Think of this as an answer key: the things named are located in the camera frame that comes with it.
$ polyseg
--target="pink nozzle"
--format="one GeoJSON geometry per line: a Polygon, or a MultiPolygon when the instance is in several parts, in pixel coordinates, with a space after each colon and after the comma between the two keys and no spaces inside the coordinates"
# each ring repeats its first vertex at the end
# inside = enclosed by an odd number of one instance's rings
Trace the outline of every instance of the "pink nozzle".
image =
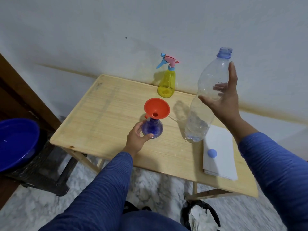
{"type": "Polygon", "coordinates": [[[179,63],[178,60],[176,60],[175,58],[172,58],[170,56],[167,56],[167,55],[165,56],[165,61],[169,62],[170,67],[175,67],[175,63],[179,63]]]}

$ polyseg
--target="white floor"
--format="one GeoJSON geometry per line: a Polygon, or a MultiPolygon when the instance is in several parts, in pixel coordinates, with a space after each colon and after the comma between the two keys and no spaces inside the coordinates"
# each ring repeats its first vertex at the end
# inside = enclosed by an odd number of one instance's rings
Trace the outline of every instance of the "white floor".
{"type": "MultiPolygon", "coordinates": [[[[65,156],[64,162],[68,160],[69,156],[65,156]]],[[[64,165],[60,165],[59,171],[63,170],[64,165]]],[[[37,231],[63,212],[94,177],[91,170],[78,163],[67,182],[70,190],[63,197],[19,186],[0,211],[0,230],[37,231]]],[[[209,187],[205,185],[198,185],[200,191],[207,189],[209,187]]],[[[185,203],[184,192],[191,191],[191,182],[134,168],[127,200],[138,208],[149,206],[153,211],[179,222],[185,203]]],[[[230,196],[205,201],[216,210],[224,230],[287,230],[261,191],[259,198],[230,196]]]]}

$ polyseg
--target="stack of paper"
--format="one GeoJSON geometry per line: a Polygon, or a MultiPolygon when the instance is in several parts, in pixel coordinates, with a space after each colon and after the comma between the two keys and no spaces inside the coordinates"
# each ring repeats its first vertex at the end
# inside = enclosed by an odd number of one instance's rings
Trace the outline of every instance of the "stack of paper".
{"type": "Polygon", "coordinates": [[[205,173],[237,180],[237,172],[233,155],[233,137],[221,127],[211,126],[203,140],[203,170],[205,173]],[[211,158],[209,149],[215,149],[217,156],[211,158]]]}

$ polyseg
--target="blue bottle cap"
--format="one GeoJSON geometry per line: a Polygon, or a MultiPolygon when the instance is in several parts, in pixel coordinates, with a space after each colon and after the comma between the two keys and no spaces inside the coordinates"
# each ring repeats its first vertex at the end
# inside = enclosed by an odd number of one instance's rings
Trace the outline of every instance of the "blue bottle cap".
{"type": "Polygon", "coordinates": [[[208,150],[208,155],[210,158],[215,158],[217,156],[217,151],[214,149],[208,150]]]}
{"type": "Polygon", "coordinates": [[[222,47],[219,49],[219,52],[217,54],[218,58],[231,58],[232,49],[227,47],[222,47]]]}

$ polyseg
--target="blue bowl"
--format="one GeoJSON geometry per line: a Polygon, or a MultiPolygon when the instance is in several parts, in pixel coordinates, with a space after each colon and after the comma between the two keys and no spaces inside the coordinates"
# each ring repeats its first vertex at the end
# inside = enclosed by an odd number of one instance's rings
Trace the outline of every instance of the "blue bowl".
{"type": "Polygon", "coordinates": [[[30,119],[0,122],[0,172],[26,163],[36,152],[39,125],[30,119]]]}

